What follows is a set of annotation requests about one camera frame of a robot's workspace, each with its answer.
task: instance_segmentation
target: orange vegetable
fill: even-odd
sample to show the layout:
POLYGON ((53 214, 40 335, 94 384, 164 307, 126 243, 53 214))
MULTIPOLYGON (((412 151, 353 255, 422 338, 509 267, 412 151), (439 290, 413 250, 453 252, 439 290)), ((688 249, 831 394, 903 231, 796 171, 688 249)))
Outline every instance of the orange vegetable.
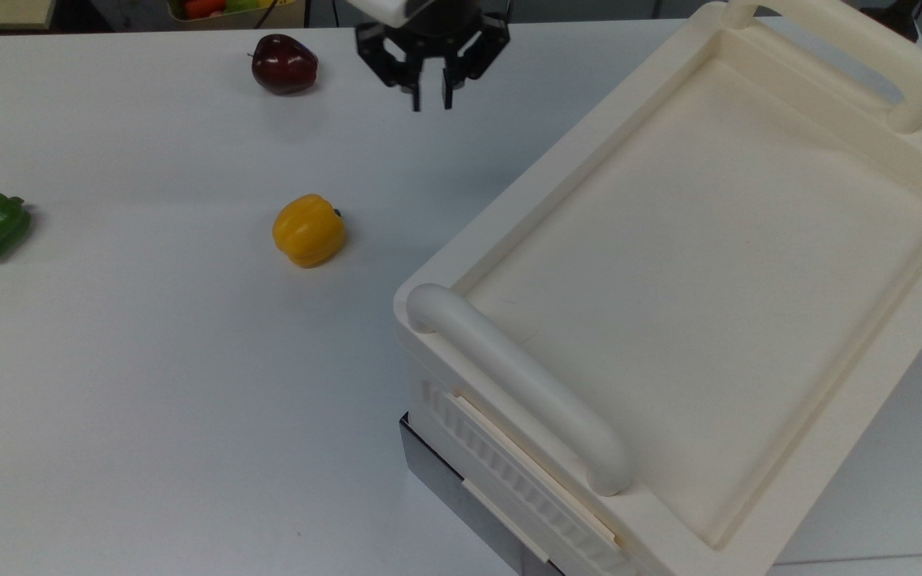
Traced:
POLYGON ((307 194, 291 202, 272 223, 275 247, 297 266, 321 265, 347 239, 340 211, 318 194, 307 194))

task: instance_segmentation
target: white table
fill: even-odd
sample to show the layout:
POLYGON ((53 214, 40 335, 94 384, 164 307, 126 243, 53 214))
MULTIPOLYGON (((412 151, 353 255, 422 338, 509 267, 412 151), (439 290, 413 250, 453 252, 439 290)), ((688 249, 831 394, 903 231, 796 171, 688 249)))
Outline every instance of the white table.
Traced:
MULTIPOLYGON (((252 30, 0 38, 0 191, 36 214, 0 265, 0 575, 508 574, 403 462, 391 295, 676 26, 515 26, 421 114, 351 30, 296 30, 297 98, 252 30), (313 270, 270 237, 306 193, 349 230, 313 270)), ((922 554, 922 355, 782 561, 886 554, 922 554)))

